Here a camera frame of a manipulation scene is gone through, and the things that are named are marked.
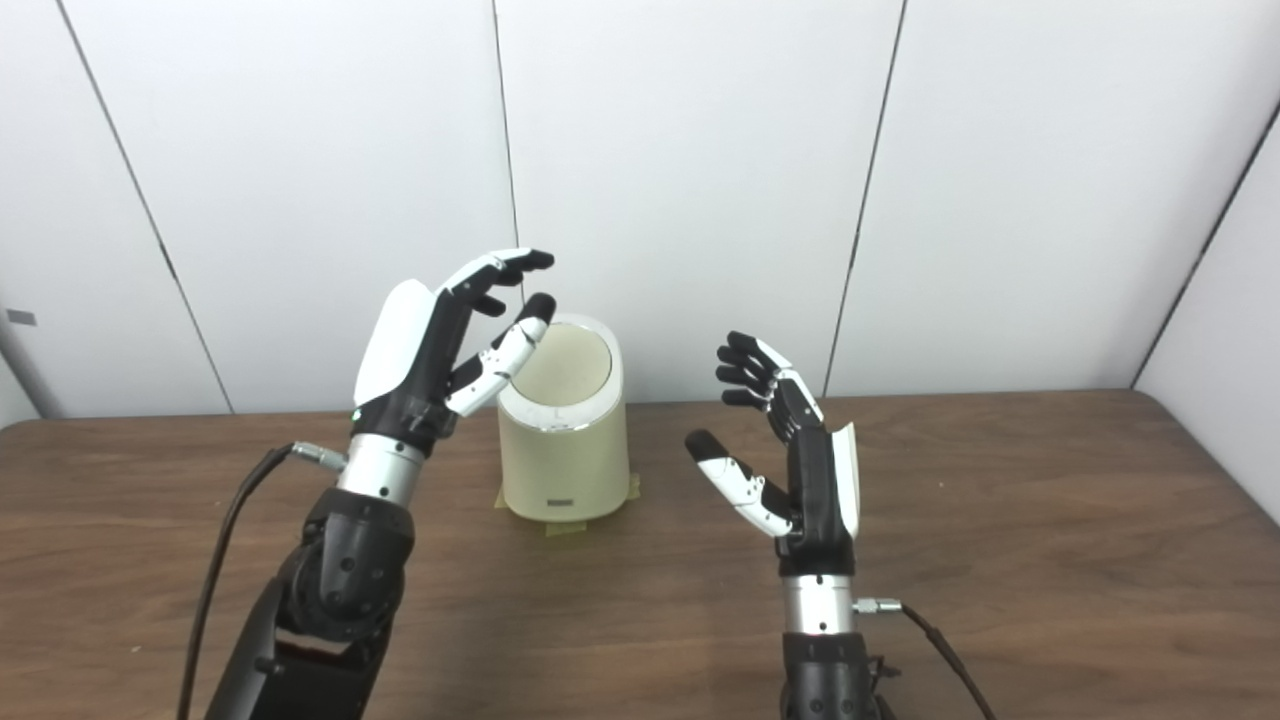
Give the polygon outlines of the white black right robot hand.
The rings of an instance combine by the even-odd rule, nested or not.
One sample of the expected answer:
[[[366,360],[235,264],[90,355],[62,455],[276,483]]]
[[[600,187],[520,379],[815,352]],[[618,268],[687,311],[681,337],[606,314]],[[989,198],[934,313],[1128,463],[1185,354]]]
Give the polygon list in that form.
[[[828,428],[795,365],[755,336],[731,331],[717,357],[716,377],[728,384],[722,402],[767,419],[786,454],[786,486],[754,471],[707,429],[686,436],[690,457],[740,516],[772,538],[780,577],[852,577],[860,521],[854,425]]]

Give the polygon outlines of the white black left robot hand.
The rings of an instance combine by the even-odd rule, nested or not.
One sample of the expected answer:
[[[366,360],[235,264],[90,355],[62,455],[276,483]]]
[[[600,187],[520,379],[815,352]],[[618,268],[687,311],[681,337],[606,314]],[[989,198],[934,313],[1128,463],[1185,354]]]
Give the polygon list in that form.
[[[466,263],[436,290],[416,279],[396,286],[357,373],[352,436],[378,436],[430,456],[461,418],[498,396],[532,357],[557,302],[530,295],[492,343],[461,361],[472,316],[500,316],[506,304],[492,290],[518,286],[554,263],[552,252],[506,249]]]

